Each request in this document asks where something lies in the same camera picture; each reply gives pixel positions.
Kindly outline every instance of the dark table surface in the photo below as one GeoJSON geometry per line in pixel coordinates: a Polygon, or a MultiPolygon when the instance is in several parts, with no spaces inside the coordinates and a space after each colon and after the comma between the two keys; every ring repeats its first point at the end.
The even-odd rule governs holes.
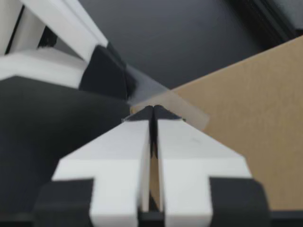
{"type": "Polygon", "coordinates": [[[126,62],[168,88],[263,51],[225,0],[80,2],[126,62]]]}

